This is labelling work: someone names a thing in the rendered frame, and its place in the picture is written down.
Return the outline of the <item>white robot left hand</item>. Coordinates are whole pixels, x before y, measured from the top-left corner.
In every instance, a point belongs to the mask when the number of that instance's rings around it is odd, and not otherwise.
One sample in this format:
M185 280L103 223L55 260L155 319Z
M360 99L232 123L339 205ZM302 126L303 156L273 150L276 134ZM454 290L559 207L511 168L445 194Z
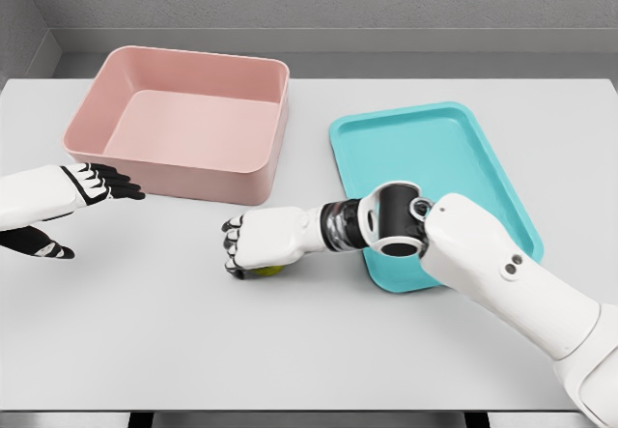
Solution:
M0 177L0 246L37 258L72 259L72 249L34 224L106 200L143 200L141 186L116 168L92 162L43 167Z

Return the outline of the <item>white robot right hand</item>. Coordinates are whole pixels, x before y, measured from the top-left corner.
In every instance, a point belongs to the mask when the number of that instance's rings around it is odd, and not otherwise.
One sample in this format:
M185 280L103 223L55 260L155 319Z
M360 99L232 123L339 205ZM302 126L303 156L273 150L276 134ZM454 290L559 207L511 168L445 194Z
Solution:
M296 207L251 210L223 223L225 270L237 279L257 268L288 266L324 244L315 210Z

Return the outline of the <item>pink rectangular basket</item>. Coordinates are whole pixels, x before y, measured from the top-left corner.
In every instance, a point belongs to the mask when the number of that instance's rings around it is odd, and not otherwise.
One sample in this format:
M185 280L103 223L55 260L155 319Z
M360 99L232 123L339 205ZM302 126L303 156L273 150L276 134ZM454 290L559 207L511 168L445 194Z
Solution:
M255 206L271 194L289 115L274 59L124 46L112 51L62 138L150 194Z

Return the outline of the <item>blue rectangular tray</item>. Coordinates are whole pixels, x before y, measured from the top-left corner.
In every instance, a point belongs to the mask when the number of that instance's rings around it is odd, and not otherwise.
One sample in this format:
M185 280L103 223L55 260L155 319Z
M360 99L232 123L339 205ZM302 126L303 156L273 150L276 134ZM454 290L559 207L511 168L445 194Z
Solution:
M459 193L493 214L534 261L540 235L474 114L441 102L342 117L329 128L346 195L362 198L391 181L417 184L435 201Z

